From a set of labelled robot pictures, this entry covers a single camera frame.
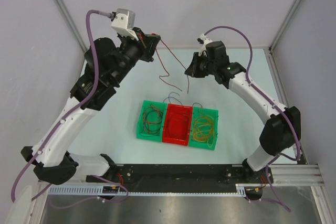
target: white wall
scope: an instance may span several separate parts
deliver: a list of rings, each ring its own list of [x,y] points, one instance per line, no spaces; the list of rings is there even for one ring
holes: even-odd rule
[[[0,0],[0,223],[25,165],[20,150],[39,141],[64,106],[82,53],[53,0]],[[20,183],[36,182],[32,169]]]
[[[290,105],[302,114],[302,146],[318,163],[336,207],[336,1],[303,0],[275,49]]]
[[[171,47],[197,46],[197,37],[218,25],[241,29],[253,46],[268,47],[293,0],[64,0],[84,39],[82,13],[97,8],[113,11],[128,8],[136,12],[135,25],[146,33],[160,34]],[[103,20],[93,21],[100,37],[112,35]],[[247,47],[234,32],[214,32],[229,47]]]

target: white table surface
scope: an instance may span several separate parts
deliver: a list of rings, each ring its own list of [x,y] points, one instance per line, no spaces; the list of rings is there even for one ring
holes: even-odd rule
[[[186,67],[195,50],[174,50]],[[230,61],[247,66],[247,49],[227,51]],[[157,56],[154,62],[139,61],[121,82],[117,93],[107,102],[77,136],[69,151],[80,155],[108,154],[119,164],[240,164],[259,145],[263,124],[257,114],[236,94],[217,84],[213,76],[190,78],[190,91],[186,93],[187,78],[184,69],[167,50],[159,54],[171,76],[167,82],[184,92],[170,87],[159,79],[165,75]],[[264,51],[254,50],[250,70],[253,79],[268,94],[277,99]],[[136,138],[136,124],[143,100],[162,102],[170,92],[180,94],[184,105],[199,102],[208,109],[219,111],[218,139],[214,151],[200,148],[158,143]],[[293,149],[286,154],[294,156]],[[294,163],[279,158],[277,164]]]

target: red wire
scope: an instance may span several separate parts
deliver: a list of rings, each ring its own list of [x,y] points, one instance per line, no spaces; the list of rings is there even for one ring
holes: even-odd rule
[[[182,89],[180,89],[180,88],[178,88],[177,86],[174,86],[174,85],[172,85],[172,84],[170,84],[170,83],[168,83],[168,82],[166,82],[165,80],[162,79],[163,77],[169,77],[170,74],[169,74],[169,72],[166,70],[166,68],[164,67],[164,64],[163,64],[163,62],[162,62],[162,60],[161,60],[161,57],[160,57],[160,55],[159,55],[157,49],[155,50],[155,52],[156,52],[156,54],[157,54],[157,56],[158,56],[158,58],[159,58],[159,60],[160,60],[160,62],[161,62],[161,65],[162,65],[164,71],[166,71],[166,73],[167,73],[167,76],[159,76],[160,80],[163,81],[164,83],[168,84],[169,86],[175,87],[175,88],[177,88],[178,90],[180,90],[181,92],[183,92]]]
[[[117,176],[119,177],[119,184],[123,185],[124,184],[124,179],[120,175],[120,173],[117,173]]]
[[[261,183],[262,184],[265,184],[264,186],[263,186],[263,188],[265,188],[266,187],[266,185],[267,185],[267,183],[266,183],[266,180],[264,179],[264,177],[261,175]]]
[[[176,55],[170,50],[170,48],[167,46],[167,44],[165,42],[163,42],[163,40],[161,40],[162,44],[165,45],[165,47],[169,50],[169,52],[175,57],[175,59],[181,64],[181,66],[184,68],[184,70],[186,71],[187,69],[185,68],[185,66],[182,64],[182,62],[176,57]],[[187,75],[187,79],[188,79],[188,88],[187,88],[187,94],[189,94],[189,76]]]

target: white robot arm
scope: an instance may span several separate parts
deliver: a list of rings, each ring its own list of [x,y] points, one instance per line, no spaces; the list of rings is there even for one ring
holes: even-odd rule
[[[229,61],[226,48],[221,41],[213,42],[202,34],[198,42],[202,44],[201,49],[194,53],[191,65],[185,74],[196,78],[214,75],[219,84],[239,95],[257,113],[265,127],[259,139],[260,145],[243,165],[252,171],[259,171],[284,149],[294,145],[295,137],[300,139],[300,111],[294,106],[287,108],[268,96],[250,76],[246,75],[245,68],[237,62]],[[283,114],[289,119],[296,136],[293,135]]]
[[[67,115],[68,111],[83,101],[92,90],[95,64],[90,48],[85,53],[85,73],[71,89],[70,97],[60,116],[38,144],[25,146],[21,151],[27,162],[34,159],[32,164],[35,165],[36,176],[55,185],[63,184],[70,178],[83,178],[88,175],[107,177],[106,173],[115,167],[107,155],[79,156],[68,153],[67,149],[86,123],[116,93],[114,88],[119,87],[136,62],[153,61],[156,46],[161,39],[159,35],[146,35],[141,29],[133,27],[135,13],[130,10],[117,9],[115,13],[103,13],[103,16],[112,18],[111,27],[118,33],[121,45],[116,47],[109,38],[100,38],[94,42],[98,57],[99,82],[93,96]]]
[[[116,166],[107,155],[79,156],[68,153],[67,149],[86,123],[115,94],[114,87],[119,87],[136,62],[153,61],[155,48],[161,39],[158,35],[146,35],[141,29],[133,27],[135,13],[132,11],[118,9],[116,13],[104,16],[112,18],[111,26],[118,33],[121,45],[116,47],[109,38],[100,38],[94,42],[99,66],[99,83],[94,95],[67,115],[68,111],[82,102],[92,90],[95,64],[90,48],[85,53],[85,73],[71,89],[70,98],[50,131],[38,144],[25,146],[21,151],[28,163],[34,160],[32,163],[35,165],[34,173],[37,177],[55,185],[63,184],[70,178],[85,176],[88,181],[92,179],[91,175],[105,178],[110,177],[109,174],[114,175],[113,169]],[[259,87],[252,79],[247,80],[246,70],[239,63],[229,62],[226,48],[221,41],[213,42],[204,35],[201,35],[198,41],[202,47],[199,52],[194,53],[192,63],[185,74],[196,78],[214,75],[219,84],[238,94],[258,114],[265,125],[260,136],[260,146],[243,165],[252,171],[259,171],[281,151],[294,144],[294,136],[284,121],[282,112],[290,119],[300,139],[300,112],[295,107],[286,108],[274,99],[271,105],[265,97],[256,92],[252,86]],[[46,142],[45,139],[50,134],[51,137]]]

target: yellow wire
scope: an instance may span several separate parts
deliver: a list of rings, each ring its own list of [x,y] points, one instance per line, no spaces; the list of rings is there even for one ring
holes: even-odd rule
[[[215,120],[213,117],[202,114],[195,118],[193,125],[193,140],[206,143],[209,148],[214,145],[215,142]]]

